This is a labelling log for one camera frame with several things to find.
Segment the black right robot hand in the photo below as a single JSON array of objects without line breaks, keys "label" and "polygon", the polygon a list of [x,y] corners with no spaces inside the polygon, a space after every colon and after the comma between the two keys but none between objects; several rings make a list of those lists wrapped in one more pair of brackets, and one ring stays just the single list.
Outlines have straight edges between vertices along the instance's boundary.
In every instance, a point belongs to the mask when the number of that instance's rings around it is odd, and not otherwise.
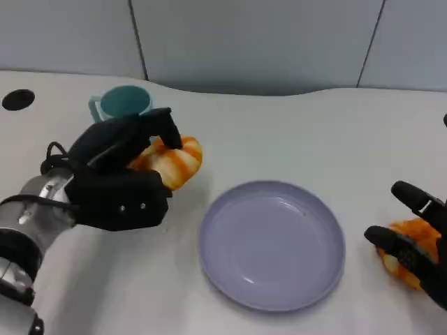
[{"label": "black right robot hand", "polygon": [[405,181],[395,182],[391,193],[418,217],[370,226],[364,236],[391,275],[445,309],[446,203]]}]

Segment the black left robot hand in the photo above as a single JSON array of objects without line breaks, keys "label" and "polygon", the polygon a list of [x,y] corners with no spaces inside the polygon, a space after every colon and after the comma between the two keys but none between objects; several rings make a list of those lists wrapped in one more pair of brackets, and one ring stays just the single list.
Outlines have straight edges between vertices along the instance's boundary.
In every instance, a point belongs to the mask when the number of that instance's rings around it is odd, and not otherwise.
[{"label": "black left robot hand", "polygon": [[75,222],[107,231],[155,227],[168,210],[171,190],[155,170],[129,165],[159,136],[171,149],[182,146],[169,107],[92,124],[71,146],[73,178],[65,193]]}]

